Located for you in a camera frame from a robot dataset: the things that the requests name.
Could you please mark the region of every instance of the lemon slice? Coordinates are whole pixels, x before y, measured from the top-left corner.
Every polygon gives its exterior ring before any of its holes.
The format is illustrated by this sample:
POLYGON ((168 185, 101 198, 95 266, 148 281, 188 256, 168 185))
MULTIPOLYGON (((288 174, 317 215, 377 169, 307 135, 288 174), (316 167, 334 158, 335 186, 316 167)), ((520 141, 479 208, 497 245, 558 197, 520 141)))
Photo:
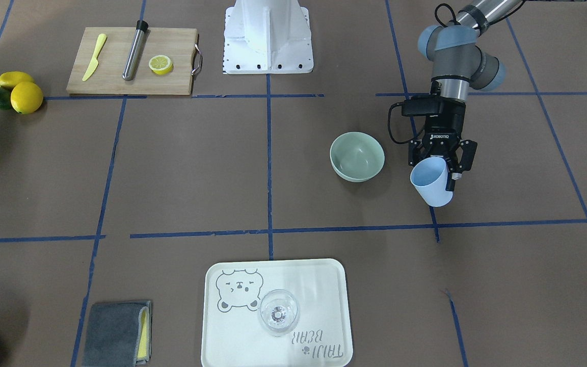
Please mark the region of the lemon slice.
POLYGON ((149 67, 158 75, 165 75, 173 70, 173 63, 168 56, 157 55, 149 60, 149 67))

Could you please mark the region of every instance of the white metal bracket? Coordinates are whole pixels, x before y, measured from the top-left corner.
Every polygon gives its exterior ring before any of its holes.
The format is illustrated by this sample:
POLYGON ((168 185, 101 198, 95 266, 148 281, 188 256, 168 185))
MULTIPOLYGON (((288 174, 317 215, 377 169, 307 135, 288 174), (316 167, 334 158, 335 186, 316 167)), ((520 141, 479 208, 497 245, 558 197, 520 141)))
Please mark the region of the white metal bracket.
POLYGON ((223 72, 312 72, 309 12, 298 0, 237 0, 226 9, 223 72))

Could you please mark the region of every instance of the yellow lemon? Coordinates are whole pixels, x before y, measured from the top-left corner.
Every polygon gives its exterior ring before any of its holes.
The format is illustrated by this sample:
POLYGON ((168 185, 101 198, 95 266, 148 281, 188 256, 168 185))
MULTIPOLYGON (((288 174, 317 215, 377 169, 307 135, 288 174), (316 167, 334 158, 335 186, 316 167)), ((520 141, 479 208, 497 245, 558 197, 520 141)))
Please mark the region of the yellow lemon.
POLYGON ((153 70, 154 73, 158 75, 165 75, 166 73, 173 70, 173 63, 168 56, 158 55, 153 56, 153 58, 149 60, 149 67, 151 70, 153 70))
POLYGON ((10 104, 19 114, 30 114, 40 108, 44 95, 35 83, 21 82, 10 92, 10 104))
POLYGON ((0 87, 12 91, 21 82, 35 83, 33 77, 23 71, 9 71, 0 75, 0 87))

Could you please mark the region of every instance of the white tray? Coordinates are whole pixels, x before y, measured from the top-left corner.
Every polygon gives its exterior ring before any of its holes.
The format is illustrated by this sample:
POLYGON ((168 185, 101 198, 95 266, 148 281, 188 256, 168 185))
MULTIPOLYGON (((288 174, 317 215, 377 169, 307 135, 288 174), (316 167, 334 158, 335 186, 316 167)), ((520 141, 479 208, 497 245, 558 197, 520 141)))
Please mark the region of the white tray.
POLYGON ((352 352, 345 270, 338 261, 218 263, 207 270, 204 367, 343 367, 352 352), (291 292, 300 305, 296 327, 281 337, 268 334, 258 315, 259 299, 277 289, 291 292))

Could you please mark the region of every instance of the green bowl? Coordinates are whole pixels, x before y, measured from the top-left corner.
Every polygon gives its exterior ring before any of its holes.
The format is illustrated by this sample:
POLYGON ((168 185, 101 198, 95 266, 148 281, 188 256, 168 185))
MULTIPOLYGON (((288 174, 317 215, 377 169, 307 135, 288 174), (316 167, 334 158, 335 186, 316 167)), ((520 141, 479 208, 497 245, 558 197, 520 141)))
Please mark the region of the green bowl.
POLYGON ((332 143, 330 162, 339 177, 350 182, 364 182, 384 167, 384 150, 371 135, 345 133, 332 143))

